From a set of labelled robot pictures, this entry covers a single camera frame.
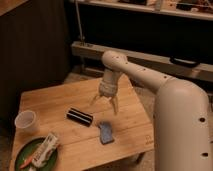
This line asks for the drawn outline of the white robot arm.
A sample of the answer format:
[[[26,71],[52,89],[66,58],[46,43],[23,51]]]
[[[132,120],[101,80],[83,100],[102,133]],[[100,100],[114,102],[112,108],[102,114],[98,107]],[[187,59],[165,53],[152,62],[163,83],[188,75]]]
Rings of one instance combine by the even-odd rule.
[[[155,94],[155,171],[213,171],[209,99],[195,83],[130,62],[123,53],[107,50],[97,99],[107,97],[118,109],[118,81],[126,75]]]

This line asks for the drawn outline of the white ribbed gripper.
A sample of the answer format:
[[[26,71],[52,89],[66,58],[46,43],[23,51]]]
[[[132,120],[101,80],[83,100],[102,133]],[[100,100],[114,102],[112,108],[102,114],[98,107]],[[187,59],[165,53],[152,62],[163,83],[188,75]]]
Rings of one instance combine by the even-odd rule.
[[[113,107],[114,114],[118,114],[118,98],[115,96],[118,91],[118,81],[121,77],[121,72],[112,71],[110,69],[104,70],[103,78],[99,85],[99,93],[96,94],[91,100],[90,105],[94,105],[97,100],[99,100],[102,96],[112,97],[110,103]]]

